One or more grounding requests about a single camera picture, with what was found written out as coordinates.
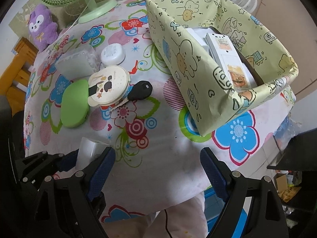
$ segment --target floral tablecloth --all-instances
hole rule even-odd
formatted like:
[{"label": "floral tablecloth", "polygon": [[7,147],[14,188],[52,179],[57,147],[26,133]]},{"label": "floral tablecloth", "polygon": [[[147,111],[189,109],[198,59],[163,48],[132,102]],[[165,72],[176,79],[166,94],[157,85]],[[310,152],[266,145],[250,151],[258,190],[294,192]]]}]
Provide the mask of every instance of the floral tablecloth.
[{"label": "floral tablecloth", "polygon": [[[43,150],[67,154],[79,148],[83,136],[115,148],[116,162],[103,188],[107,206],[102,222],[163,210],[202,192],[210,185],[199,160],[203,147],[210,147],[231,170],[237,169],[275,132],[295,100],[288,87],[211,134],[199,136],[177,84],[151,41],[145,2],[137,1],[124,0],[104,16],[75,25],[38,54],[26,95],[26,155]],[[56,70],[55,63],[63,53],[85,43],[98,53],[108,44],[122,44],[126,59],[121,66],[131,74],[130,89],[148,80],[153,93],[112,113],[110,107],[91,108],[84,124],[67,129],[60,119],[61,99],[72,81]],[[54,178],[74,172],[58,172]]]}]

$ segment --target clear plastic container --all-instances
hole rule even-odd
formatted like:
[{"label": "clear plastic container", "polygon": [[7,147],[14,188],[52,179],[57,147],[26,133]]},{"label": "clear plastic container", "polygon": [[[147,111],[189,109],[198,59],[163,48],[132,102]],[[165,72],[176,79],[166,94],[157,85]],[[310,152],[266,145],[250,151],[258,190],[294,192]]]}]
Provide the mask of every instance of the clear plastic container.
[{"label": "clear plastic container", "polygon": [[63,54],[56,63],[56,69],[68,80],[90,76],[100,70],[100,58],[89,44]]}]

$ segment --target purple plush toy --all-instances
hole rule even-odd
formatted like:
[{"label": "purple plush toy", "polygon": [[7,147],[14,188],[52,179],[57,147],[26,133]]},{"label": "purple plush toy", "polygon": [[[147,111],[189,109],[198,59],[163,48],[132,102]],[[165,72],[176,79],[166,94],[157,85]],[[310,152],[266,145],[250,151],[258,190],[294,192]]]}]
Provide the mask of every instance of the purple plush toy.
[{"label": "purple plush toy", "polygon": [[29,32],[40,52],[58,38],[56,30],[51,11],[43,4],[37,5],[30,15]]}]

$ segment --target wooden furniture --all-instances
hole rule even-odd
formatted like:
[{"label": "wooden furniture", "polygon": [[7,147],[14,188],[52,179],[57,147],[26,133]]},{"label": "wooden furniture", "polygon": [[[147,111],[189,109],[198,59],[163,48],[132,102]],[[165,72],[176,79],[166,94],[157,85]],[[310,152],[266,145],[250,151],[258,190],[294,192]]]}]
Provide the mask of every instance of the wooden furniture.
[{"label": "wooden furniture", "polygon": [[7,96],[12,108],[12,115],[24,110],[26,95],[25,92],[13,86],[12,82],[17,81],[25,87],[28,86],[31,74],[22,67],[26,62],[33,65],[38,52],[37,48],[26,38],[21,38],[14,50],[17,55],[0,77],[0,94]]}]

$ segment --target yellow cartoon wrapping paper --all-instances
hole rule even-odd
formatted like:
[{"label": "yellow cartoon wrapping paper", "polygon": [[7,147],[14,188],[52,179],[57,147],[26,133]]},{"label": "yellow cartoon wrapping paper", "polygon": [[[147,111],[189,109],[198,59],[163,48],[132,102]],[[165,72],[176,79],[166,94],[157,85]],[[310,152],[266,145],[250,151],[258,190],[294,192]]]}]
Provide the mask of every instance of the yellow cartoon wrapping paper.
[{"label": "yellow cartoon wrapping paper", "polygon": [[[279,94],[298,75],[281,42],[230,0],[146,0],[150,34],[205,136]],[[186,28],[214,27],[229,36],[264,84],[236,92]]]}]

